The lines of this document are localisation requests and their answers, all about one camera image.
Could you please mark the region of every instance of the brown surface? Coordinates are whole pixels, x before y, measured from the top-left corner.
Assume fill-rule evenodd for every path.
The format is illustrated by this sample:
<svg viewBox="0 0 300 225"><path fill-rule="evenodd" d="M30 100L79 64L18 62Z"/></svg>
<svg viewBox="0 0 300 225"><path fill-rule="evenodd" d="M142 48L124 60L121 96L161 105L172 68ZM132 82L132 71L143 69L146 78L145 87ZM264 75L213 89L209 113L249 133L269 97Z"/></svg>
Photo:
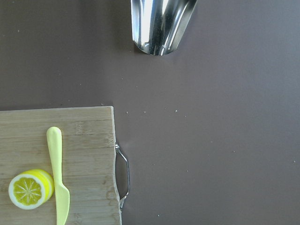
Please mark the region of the brown surface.
<svg viewBox="0 0 300 225"><path fill-rule="evenodd" d="M0 110L113 105L124 225L297 225L299 12L198 0L178 50L154 57L129 0L2 0Z"/></svg>
<svg viewBox="0 0 300 225"><path fill-rule="evenodd" d="M8 196L17 174L44 169L52 174L46 131L63 137L63 182L70 191L67 225L120 225L115 185L113 108L86 107L0 112L0 224L53 225L55 197L34 210L21 210Z"/></svg>

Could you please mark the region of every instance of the lemon segment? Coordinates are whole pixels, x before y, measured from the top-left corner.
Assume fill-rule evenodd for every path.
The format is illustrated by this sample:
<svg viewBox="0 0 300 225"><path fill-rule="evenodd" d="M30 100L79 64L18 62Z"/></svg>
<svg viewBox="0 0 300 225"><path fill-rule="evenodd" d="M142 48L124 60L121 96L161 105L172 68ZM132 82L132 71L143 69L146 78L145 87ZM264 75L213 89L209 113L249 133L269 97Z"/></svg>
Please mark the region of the lemon segment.
<svg viewBox="0 0 300 225"><path fill-rule="evenodd" d="M10 200L24 210L35 209L52 196L54 181L44 170L34 169L14 177L8 188Z"/></svg>

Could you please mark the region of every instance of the yellow lemon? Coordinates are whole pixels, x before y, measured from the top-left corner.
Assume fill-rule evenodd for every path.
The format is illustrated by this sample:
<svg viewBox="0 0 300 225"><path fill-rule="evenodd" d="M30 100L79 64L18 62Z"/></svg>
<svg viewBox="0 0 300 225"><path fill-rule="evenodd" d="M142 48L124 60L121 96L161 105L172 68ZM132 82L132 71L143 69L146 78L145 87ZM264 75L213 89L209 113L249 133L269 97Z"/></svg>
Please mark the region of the yellow lemon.
<svg viewBox="0 0 300 225"><path fill-rule="evenodd" d="M54 181L41 169L22 172L14 177L8 187L10 200L24 210L32 210L46 202L54 192Z"/></svg>

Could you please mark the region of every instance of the toy lemon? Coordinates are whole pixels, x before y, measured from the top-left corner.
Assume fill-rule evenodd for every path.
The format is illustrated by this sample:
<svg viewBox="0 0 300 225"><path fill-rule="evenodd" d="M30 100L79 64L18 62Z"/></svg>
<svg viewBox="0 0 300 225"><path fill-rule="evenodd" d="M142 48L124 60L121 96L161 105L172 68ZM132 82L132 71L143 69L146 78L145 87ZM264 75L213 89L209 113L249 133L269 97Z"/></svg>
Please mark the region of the toy lemon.
<svg viewBox="0 0 300 225"><path fill-rule="evenodd" d="M53 192L53 178L40 169L22 172L11 180L8 187L12 203L24 210L32 210L45 203Z"/></svg>

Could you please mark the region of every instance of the dark brown table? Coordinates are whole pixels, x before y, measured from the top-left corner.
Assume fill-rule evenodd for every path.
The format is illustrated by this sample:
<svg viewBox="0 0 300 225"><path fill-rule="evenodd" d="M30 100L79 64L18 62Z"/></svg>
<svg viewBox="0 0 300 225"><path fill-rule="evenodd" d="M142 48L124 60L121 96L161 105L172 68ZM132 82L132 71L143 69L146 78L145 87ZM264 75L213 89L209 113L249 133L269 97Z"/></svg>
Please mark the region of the dark brown table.
<svg viewBox="0 0 300 225"><path fill-rule="evenodd" d="M132 42L129 0L2 0L0 110L113 105L124 225L296 225L299 12L201 0L155 57Z"/></svg>

